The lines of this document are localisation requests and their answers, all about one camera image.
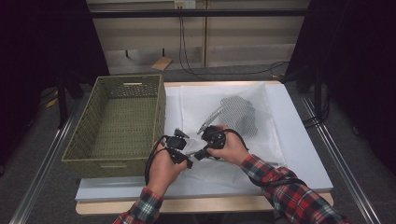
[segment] plaid shirt sleeve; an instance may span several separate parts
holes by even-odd
[[[241,168],[248,176],[262,183],[297,177],[288,168],[274,168],[255,155],[247,157]],[[305,185],[290,183],[262,190],[275,210],[291,223],[352,223]]]
[[[143,188],[140,198],[131,209],[119,215],[113,224],[153,223],[160,215],[161,205],[163,205],[162,197],[148,188]]]

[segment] green woven basket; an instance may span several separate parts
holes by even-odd
[[[62,161],[82,178],[143,175],[165,104],[161,75],[97,78]]]

